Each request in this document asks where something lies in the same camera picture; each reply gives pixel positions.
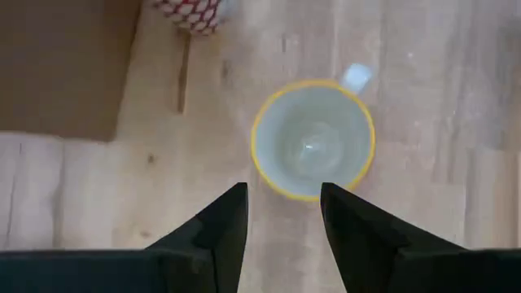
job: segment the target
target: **red patterned cup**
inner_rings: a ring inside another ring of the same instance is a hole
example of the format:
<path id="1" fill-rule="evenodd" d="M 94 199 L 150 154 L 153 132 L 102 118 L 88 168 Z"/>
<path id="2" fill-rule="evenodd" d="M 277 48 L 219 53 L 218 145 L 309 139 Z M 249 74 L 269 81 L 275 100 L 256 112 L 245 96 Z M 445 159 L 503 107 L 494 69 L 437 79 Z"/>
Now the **red patterned cup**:
<path id="1" fill-rule="evenodd" d="M 230 0 L 152 0 L 154 7 L 192 34 L 215 33 L 229 12 Z"/>

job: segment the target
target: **wooden floor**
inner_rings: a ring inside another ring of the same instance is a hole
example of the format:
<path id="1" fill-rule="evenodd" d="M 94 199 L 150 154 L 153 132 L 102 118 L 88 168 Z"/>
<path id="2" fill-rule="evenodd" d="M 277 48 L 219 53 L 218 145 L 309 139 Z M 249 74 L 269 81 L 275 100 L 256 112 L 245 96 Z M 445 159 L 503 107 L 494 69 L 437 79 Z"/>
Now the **wooden floor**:
<path id="1" fill-rule="evenodd" d="M 0 135 L 0 248 L 145 247 L 237 181 L 250 192 L 242 292 L 342 292 L 319 207 L 276 195 L 248 153 L 266 97 L 374 69 L 361 197 L 470 248 L 518 247 L 518 0 L 243 0 L 190 46 L 143 8 L 114 142 Z"/>

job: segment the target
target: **mug handle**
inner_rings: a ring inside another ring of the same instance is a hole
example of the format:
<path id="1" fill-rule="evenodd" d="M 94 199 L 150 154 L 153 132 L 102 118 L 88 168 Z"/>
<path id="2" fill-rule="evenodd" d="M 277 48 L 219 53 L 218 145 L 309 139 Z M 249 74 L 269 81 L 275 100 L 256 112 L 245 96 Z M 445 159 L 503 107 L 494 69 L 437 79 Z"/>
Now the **mug handle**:
<path id="1" fill-rule="evenodd" d="M 363 64 L 353 63 L 340 80 L 340 85 L 355 95 L 359 95 L 371 80 L 371 69 Z"/>

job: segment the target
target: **mug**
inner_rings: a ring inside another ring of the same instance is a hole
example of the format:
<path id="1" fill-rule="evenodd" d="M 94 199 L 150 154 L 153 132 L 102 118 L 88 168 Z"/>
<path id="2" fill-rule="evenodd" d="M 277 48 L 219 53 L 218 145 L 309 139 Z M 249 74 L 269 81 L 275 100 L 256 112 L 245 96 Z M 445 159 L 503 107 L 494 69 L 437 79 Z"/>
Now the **mug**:
<path id="1" fill-rule="evenodd" d="M 356 187 L 374 157 L 373 120 L 357 97 L 370 78 L 368 67 L 353 64 L 340 82 L 297 82 L 266 101 L 251 153 L 270 187 L 304 201 L 319 200 L 323 182 Z"/>

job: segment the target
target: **yellow rim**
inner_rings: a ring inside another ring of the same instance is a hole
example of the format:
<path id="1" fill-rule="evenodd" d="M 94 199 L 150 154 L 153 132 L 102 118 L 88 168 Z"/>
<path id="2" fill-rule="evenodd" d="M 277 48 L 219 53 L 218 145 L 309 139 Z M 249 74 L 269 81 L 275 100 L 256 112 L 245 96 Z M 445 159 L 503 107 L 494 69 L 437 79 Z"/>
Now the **yellow rim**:
<path id="1" fill-rule="evenodd" d="M 330 80 L 308 80 L 308 81 L 300 81 L 294 84 L 290 84 L 279 90 L 277 93 L 271 95 L 268 100 L 262 105 L 262 108 L 257 113 L 257 116 L 255 118 L 255 122 L 253 123 L 252 127 L 252 139 L 250 141 L 251 143 L 251 152 L 252 152 L 252 158 L 253 163 L 255 164 L 256 169 L 259 171 L 260 175 L 264 178 L 264 180 L 268 183 L 268 185 L 277 191 L 278 193 L 285 195 L 289 199 L 297 199 L 297 200 L 304 200 L 308 202 L 312 201 L 318 201 L 320 199 L 320 195 L 298 195 L 294 194 L 288 190 L 285 190 L 279 186 L 277 186 L 273 181 L 271 181 L 268 177 L 268 175 L 262 170 L 261 166 L 259 165 L 259 159 L 257 158 L 256 154 L 256 131 L 257 127 L 259 126 L 259 123 L 262 120 L 262 117 L 264 116 L 266 110 L 268 110 L 269 106 L 271 106 L 272 103 L 275 102 L 277 98 L 280 98 L 284 94 L 291 92 L 293 90 L 299 90 L 306 87 L 311 86 L 321 86 L 321 87 L 329 87 L 335 90 L 340 91 L 342 94 L 344 94 L 347 98 L 350 98 L 352 101 L 354 101 L 358 107 L 361 109 L 361 111 L 364 113 L 367 119 L 367 124 L 369 125 L 370 130 L 370 151 L 369 156 L 367 157 L 366 163 L 364 164 L 364 167 L 360 170 L 358 175 L 344 188 L 347 190 L 353 190 L 357 187 L 358 183 L 360 183 L 360 180 L 367 174 L 367 171 L 369 171 L 369 167 L 371 166 L 371 163 L 374 158 L 374 124 L 373 124 L 373 118 L 371 117 L 371 114 L 369 113 L 369 110 L 367 109 L 367 106 L 352 92 L 346 90 L 341 85 L 339 85 L 336 81 L 330 81 Z"/>

